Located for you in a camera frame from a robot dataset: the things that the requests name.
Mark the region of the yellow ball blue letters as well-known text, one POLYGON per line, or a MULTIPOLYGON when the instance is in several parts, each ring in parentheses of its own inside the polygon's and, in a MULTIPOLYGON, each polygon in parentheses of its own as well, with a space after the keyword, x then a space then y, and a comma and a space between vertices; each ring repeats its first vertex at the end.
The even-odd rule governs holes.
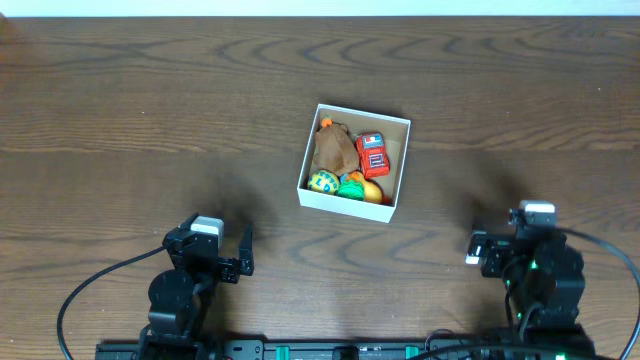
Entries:
POLYGON ((326 169, 321 169, 311 174, 307 182, 308 190, 329 195, 334 195, 339 187, 339 178, 326 169))

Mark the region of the green plastic turbine toy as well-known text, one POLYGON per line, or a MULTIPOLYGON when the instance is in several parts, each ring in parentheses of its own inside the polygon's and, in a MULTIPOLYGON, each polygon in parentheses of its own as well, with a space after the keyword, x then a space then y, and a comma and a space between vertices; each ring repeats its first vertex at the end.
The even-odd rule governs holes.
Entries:
POLYGON ((364 187, 356 180, 345 180, 342 182, 335 195, 356 201, 363 201, 365 199, 364 187))

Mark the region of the orange rubber duck blue cap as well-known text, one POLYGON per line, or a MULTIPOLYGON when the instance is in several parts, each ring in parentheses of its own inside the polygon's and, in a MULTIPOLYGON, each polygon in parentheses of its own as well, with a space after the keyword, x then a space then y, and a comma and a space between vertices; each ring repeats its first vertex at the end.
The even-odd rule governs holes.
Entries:
POLYGON ((343 175, 341 177, 341 183, 345 180, 356 180, 363 185, 365 191, 365 199, 363 200, 364 202, 379 205, 391 204, 391 198, 384 194, 382 188, 374 181, 367 180, 364 177, 364 174, 360 171, 354 171, 349 174, 343 175))

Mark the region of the brown plush capybara toy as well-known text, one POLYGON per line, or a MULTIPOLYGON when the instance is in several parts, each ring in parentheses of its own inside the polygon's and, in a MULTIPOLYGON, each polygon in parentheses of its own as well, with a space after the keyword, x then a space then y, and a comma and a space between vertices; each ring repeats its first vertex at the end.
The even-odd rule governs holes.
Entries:
POLYGON ((351 173, 359 167, 359 155, 348 127, 325 116, 314 134, 316 145, 313 161, 321 169, 338 176, 351 173))

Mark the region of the red toy car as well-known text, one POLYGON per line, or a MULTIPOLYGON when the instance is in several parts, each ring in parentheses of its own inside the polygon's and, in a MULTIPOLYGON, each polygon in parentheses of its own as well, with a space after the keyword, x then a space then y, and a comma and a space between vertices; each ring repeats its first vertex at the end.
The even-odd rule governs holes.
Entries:
POLYGON ((355 146, 361 172, 366 179, 382 177, 390 173, 390 162, 381 133, 363 133, 356 137, 355 146))

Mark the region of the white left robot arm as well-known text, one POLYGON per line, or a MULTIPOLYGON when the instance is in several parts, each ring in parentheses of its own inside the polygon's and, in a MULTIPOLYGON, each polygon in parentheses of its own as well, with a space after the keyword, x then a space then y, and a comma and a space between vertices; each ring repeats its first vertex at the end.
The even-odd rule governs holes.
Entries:
POLYGON ((149 325, 140 334, 136 359, 224 357, 221 342, 203 333, 204 320, 218 284, 253 274, 253 227, 246 228, 236 258, 219 255, 220 238, 219 227, 205 230, 194 219, 166 234, 163 245, 174 268, 149 286, 149 325))

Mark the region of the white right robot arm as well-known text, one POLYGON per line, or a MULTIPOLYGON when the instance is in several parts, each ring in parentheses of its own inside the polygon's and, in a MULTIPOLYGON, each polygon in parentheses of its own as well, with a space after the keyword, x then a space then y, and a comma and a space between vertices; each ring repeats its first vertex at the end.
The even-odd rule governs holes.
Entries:
POLYGON ((491 331, 499 344, 545 347, 547 354, 491 350, 495 359, 573 359, 595 355, 593 341, 576 322, 585 289, 582 255, 554 228, 524 226, 513 234, 471 235, 465 261, 506 289, 508 325, 491 331))

